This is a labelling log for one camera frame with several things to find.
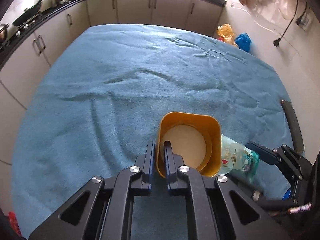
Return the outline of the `green cartoon tissue pack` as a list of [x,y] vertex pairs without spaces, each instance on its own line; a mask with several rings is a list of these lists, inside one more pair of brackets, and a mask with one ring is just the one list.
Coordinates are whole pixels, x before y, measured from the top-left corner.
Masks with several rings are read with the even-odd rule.
[[221,135],[221,166],[218,175],[234,172],[253,183],[259,165],[259,154],[233,139]]

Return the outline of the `orange square plastic cup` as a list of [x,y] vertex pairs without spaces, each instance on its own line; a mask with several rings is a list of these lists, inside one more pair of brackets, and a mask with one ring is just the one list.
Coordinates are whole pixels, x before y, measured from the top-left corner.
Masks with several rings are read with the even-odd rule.
[[165,177],[164,143],[169,141],[174,154],[184,164],[207,177],[217,175],[221,166],[221,128],[212,116],[170,112],[161,119],[158,130],[156,167]]

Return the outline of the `white lower kitchen cabinets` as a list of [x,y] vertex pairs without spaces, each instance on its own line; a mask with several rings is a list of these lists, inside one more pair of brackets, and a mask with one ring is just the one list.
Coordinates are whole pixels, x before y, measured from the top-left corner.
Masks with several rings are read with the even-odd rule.
[[96,174],[130,165],[168,112],[217,116],[221,43],[153,25],[87,29],[28,106],[12,159],[15,211],[52,210]]

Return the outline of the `blue towel table cover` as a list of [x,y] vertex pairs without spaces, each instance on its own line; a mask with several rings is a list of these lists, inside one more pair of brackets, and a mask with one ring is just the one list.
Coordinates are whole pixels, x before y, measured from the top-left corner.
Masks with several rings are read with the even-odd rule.
[[275,70],[214,38],[153,25],[99,25],[57,59],[28,106],[11,195],[24,237],[93,176],[131,166],[169,112],[214,117],[222,133],[292,145]]

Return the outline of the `blue plastic bag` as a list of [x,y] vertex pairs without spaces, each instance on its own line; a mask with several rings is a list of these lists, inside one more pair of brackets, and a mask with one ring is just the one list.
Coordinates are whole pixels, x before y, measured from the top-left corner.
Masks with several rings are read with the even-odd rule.
[[251,43],[252,41],[247,33],[242,33],[235,39],[235,44],[247,53],[250,52]]

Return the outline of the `yellow plastic bag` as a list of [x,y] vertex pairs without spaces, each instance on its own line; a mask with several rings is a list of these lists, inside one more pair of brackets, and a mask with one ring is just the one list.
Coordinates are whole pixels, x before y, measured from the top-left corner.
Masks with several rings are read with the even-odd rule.
[[235,34],[230,24],[225,23],[221,26],[218,26],[217,34],[219,36],[220,41],[238,47],[238,45],[235,42]]

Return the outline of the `red plastic basket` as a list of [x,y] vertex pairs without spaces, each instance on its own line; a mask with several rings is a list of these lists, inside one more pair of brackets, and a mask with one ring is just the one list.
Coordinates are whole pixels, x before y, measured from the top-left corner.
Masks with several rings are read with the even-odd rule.
[[16,218],[16,215],[14,212],[9,212],[8,214],[8,219],[9,219],[9,223],[12,227],[12,229],[20,236],[22,237],[22,234],[21,234],[21,231],[20,231],[20,228],[18,226],[18,221],[17,221],[17,218]]

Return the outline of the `black countertop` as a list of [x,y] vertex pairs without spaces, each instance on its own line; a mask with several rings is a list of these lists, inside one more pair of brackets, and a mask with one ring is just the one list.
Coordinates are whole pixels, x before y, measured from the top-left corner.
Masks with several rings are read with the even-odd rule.
[[212,36],[225,6],[225,0],[74,0],[17,29],[1,50],[1,67],[20,53],[27,62],[51,65],[95,25],[151,24]]

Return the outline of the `black frying pan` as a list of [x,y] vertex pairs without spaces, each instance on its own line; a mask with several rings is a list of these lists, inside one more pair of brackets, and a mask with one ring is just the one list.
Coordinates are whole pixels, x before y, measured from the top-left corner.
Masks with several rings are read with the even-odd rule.
[[20,17],[18,17],[12,24],[15,27],[21,26],[23,23],[25,23],[27,20],[31,19],[34,15],[36,15],[42,5],[43,0],[38,0],[37,3],[35,3],[32,7],[30,7],[27,11],[25,11]]

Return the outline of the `lidded steel wok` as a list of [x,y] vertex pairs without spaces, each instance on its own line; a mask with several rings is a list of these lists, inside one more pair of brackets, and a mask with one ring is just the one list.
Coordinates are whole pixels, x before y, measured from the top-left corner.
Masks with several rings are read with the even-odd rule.
[[6,41],[8,35],[8,24],[0,24],[0,44]]

